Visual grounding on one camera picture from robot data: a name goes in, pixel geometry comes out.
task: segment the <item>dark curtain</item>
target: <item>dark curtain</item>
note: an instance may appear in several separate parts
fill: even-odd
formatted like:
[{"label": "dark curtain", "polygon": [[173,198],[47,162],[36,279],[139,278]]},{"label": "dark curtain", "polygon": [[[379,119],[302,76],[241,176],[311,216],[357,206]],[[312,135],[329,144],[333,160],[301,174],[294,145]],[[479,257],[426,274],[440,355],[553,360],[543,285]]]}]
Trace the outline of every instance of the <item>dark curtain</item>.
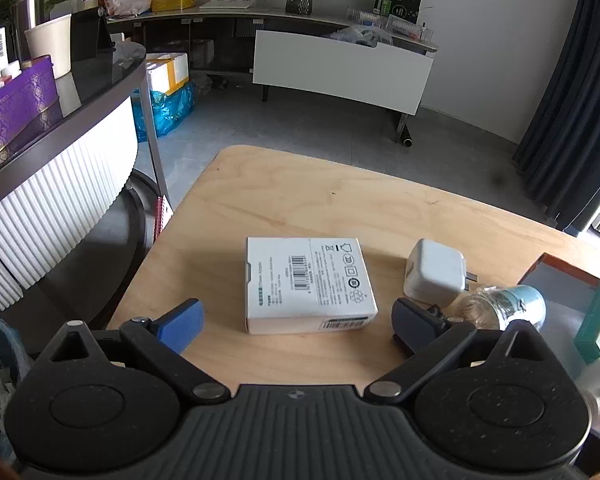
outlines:
[{"label": "dark curtain", "polygon": [[554,74],[513,159],[558,229],[582,230],[600,204],[600,0],[578,0]]}]

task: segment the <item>black circular pad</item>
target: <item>black circular pad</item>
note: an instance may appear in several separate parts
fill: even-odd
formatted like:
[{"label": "black circular pad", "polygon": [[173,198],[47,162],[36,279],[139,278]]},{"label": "black circular pad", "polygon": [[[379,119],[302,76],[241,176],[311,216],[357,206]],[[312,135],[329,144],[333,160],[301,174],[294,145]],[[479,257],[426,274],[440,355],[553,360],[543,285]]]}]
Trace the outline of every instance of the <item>black circular pad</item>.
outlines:
[{"label": "black circular pad", "polygon": [[442,374],[420,391],[414,412],[443,454],[483,470],[566,463],[589,433],[589,411],[564,372],[523,359]]},{"label": "black circular pad", "polygon": [[178,422],[174,391],[140,370],[67,361],[36,379],[14,394],[5,426],[18,457],[47,470],[86,474],[131,464]]},{"label": "black circular pad", "polygon": [[97,428],[114,420],[125,409],[125,397],[104,384],[84,384],[65,390],[51,401],[49,411],[69,428]]},{"label": "black circular pad", "polygon": [[478,388],[469,397],[469,407],[484,422],[505,428],[524,428],[544,412],[542,397],[515,384],[488,384]]}]

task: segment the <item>white bottle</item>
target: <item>white bottle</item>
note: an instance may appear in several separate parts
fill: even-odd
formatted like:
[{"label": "white bottle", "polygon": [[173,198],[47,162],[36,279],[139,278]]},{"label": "white bottle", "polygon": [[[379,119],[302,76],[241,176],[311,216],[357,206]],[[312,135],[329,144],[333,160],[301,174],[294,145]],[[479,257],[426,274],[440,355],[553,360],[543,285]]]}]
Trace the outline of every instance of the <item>white bottle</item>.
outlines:
[{"label": "white bottle", "polygon": [[71,0],[72,12],[78,12],[80,10],[80,1]]}]

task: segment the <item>white wall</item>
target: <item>white wall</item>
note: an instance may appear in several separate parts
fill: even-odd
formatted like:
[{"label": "white wall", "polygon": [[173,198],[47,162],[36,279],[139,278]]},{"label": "white wall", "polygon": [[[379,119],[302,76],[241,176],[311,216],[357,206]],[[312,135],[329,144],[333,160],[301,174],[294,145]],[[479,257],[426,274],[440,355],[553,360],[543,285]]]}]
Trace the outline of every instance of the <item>white wall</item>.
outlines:
[{"label": "white wall", "polygon": [[[422,104],[518,142],[553,73],[576,1],[422,0],[432,8],[420,19],[440,46]],[[314,0],[314,14],[344,15],[349,6],[373,3]]]}]

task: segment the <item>blue gripper pad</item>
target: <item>blue gripper pad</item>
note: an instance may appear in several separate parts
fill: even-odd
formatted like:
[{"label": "blue gripper pad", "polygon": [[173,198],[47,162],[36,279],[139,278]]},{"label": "blue gripper pad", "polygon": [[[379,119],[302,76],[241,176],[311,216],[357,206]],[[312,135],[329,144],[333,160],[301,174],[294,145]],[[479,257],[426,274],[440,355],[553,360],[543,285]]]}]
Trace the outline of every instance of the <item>blue gripper pad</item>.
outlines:
[{"label": "blue gripper pad", "polygon": [[204,306],[192,298],[152,321],[150,330],[161,343],[181,354],[200,335],[204,325]]}]

